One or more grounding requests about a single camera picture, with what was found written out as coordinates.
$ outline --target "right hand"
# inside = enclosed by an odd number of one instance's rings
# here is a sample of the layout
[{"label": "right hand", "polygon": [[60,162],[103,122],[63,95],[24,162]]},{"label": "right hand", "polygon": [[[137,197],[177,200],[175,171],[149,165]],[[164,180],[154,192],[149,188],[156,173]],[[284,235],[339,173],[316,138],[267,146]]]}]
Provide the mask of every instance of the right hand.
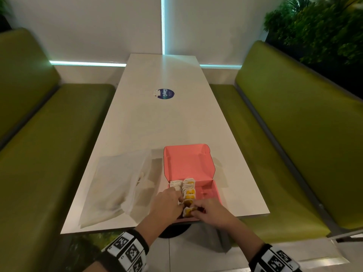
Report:
[{"label": "right hand", "polygon": [[202,207],[206,211],[192,211],[193,217],[222,230],[227,230],[238,220],[216,198],[195,200],[191,207],[193,206]]}]

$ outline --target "white plastic bag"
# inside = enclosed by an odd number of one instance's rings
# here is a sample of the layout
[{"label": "white plastic bag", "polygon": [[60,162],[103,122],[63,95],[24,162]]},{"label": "white plastic bag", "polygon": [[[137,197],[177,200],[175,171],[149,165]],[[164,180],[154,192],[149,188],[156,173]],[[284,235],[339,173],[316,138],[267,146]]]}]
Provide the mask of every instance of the white plastic bag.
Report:
[{"label": "white plastic bag", "polygon": [[130,214],[151,170],[151,150],[101,157],[88,190],[81,228]]}]

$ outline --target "blue sticker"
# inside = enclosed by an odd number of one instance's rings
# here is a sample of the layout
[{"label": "blue sticker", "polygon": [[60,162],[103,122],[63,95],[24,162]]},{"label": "blue sticker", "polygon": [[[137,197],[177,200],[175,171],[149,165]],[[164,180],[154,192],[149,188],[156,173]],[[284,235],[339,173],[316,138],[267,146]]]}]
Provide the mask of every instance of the blue sticker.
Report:
[{"label": "blue sticker", "polygon": [[157,97],[160,98],[160,99],[170,99],[174,96],[174,92],[172,90],[169,90],[169,89],[161,89],[161,90],[158,90],[158,95]]}]

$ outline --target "pink box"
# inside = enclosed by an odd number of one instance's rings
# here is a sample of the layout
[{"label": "pink box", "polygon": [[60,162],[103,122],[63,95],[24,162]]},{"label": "pink box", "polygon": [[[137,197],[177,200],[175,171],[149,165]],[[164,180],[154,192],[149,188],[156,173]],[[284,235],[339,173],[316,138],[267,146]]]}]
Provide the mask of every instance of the pink box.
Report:
[{"label": "pink box", "polygon": [[[172,180],[195,179],[196,199],[218,198],[221,201],[216,182],[213,180],[216,168],[211,150],[207,144],[166,146],[164,148],[164,174]],[[176,222],[197,220],[177,219]]]}]

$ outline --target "table top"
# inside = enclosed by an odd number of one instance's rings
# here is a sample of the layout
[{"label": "table top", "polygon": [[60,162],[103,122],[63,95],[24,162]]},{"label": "table top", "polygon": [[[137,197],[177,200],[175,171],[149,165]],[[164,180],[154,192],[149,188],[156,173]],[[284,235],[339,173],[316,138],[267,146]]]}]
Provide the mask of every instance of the table top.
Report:
[{"label": "table top", "polygon": [[[175,95],[160,99],[154,95],[159,89]],[[152,197],[167,188],[164,147],[199,143],[211,149],[222,204],[237,217],[269,214],[197,59],[131,54],[61,233],[135,227]],[[133,212],[81,229],[79,218],[99,158],[141,149],[152,149],[152,172]]]}]

